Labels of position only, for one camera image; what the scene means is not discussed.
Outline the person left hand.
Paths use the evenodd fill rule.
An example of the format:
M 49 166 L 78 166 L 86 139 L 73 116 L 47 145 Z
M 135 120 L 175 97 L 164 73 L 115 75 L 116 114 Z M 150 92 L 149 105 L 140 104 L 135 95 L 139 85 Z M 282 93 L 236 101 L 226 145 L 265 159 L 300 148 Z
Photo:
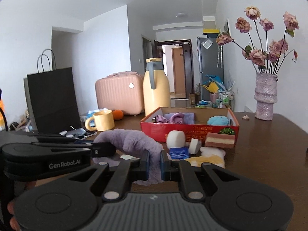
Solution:
M 20 231 L 20 226 L 14 215 L 14 206 L 15 206 L 15 200 L 12 200 L 10 203 L 8 203 L 7 206 L 8 212 L 12 215 L 9 224 L 13 230 Z

